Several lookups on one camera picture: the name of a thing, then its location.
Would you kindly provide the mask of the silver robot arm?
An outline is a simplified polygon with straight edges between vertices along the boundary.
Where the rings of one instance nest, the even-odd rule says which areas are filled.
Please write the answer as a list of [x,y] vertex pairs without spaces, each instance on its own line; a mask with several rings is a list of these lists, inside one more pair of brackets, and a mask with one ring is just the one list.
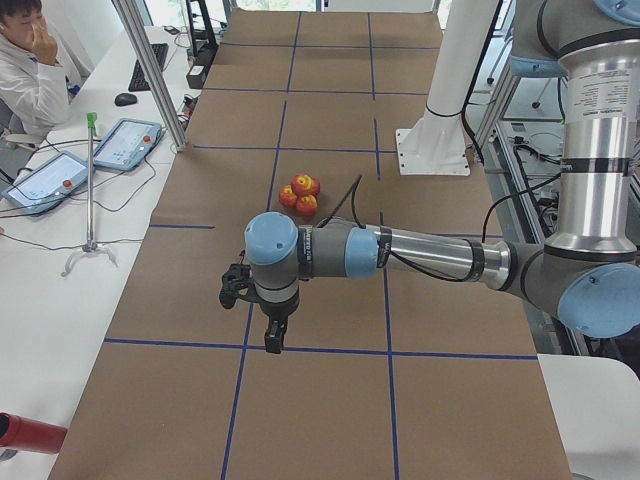
[[515,23],[513,67],[567,80],[554,231],[540,244],[490,244],[358,219],[298,226],[280,213],[260,214],[245,231],[246,290],[268,316],[268,352],[283,349],[301,281],[368,277],[387,266],[449,283],[481,282],[590,338],[615,338],[638,326],[637,248],[626,222],[639,101],[639,5],[522,1]]

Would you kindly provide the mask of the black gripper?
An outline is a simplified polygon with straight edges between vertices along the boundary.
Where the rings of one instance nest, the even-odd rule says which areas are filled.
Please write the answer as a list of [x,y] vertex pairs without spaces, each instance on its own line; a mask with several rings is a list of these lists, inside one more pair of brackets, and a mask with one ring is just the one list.
[[299,306],[299,294],[295,293],[282,302],[271,302],[258,297],[262,312],[268,317],[268,327],[264,334],[264,345],[267,353],[281,354],[284,349],[286,325],[289,317]]

